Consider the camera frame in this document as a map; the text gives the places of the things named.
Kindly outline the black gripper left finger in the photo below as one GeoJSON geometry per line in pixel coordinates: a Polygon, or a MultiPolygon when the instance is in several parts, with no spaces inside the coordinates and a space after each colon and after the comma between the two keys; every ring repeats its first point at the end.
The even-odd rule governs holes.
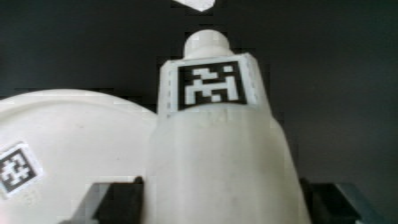
{"type": "Polygon", "coordinates": [[[59,224],[141,224],[145,179],[91,185],[79,209],[59,224]]]}

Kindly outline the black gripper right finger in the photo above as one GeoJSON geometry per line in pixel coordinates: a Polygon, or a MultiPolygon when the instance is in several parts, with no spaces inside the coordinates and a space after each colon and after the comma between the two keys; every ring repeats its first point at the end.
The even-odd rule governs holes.
{"type": "Polygon", "coordinates": [[[353,183],[301,179],[313,224],[390,224],[353,183]]]}

